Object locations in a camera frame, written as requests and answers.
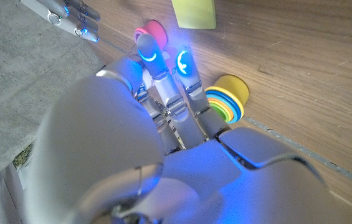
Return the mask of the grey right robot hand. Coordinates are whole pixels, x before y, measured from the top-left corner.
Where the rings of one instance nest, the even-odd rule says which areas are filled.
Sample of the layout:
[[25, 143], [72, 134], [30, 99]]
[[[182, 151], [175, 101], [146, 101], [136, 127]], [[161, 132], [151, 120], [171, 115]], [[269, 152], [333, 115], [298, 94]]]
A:
[[99, 41], [100, 14], [82, 0], [21, 0], [56, 27], [91, 42]]

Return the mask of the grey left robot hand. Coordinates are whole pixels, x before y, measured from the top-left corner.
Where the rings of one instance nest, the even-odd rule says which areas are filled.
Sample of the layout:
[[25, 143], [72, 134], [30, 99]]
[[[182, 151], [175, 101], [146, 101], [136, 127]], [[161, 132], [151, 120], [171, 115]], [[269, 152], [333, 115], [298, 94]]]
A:
[[346, 223], [304, 158], [210, 109], [189, 52], [184, 100], [155, 38], [136, 46], [141, 63], [114, 61], [45, 115], [27, 180], [31, 223]]

